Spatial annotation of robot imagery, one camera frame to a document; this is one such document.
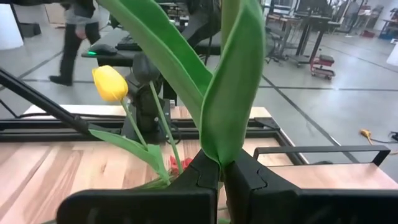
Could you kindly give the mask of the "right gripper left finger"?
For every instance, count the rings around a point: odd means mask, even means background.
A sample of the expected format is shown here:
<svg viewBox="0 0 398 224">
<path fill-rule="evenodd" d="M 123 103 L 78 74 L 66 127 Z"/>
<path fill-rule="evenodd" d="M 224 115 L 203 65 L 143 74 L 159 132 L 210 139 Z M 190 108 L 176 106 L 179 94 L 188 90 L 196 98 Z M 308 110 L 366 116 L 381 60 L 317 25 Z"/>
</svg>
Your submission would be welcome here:
<svg viewBox="0 0 398 224">
<path fill-rule="evenodd" d="M 203 188 L 218 190 L 220 167 L 200 150 L 188 167 L 170 185 L 169 189 Z"/>
</svg>

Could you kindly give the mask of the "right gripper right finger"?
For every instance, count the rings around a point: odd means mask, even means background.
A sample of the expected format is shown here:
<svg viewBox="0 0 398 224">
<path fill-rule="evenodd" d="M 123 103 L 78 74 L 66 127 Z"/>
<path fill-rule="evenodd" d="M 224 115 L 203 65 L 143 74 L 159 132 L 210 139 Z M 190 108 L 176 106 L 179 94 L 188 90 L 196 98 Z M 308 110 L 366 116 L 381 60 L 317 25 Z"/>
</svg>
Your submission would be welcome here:
<svg viewBox="0 0 398 224">
<path fill-rule="evenodd" d="M 224 170 L 231 223 L 292 223 L 299 188 L 246 151 Z"/>
</svg>

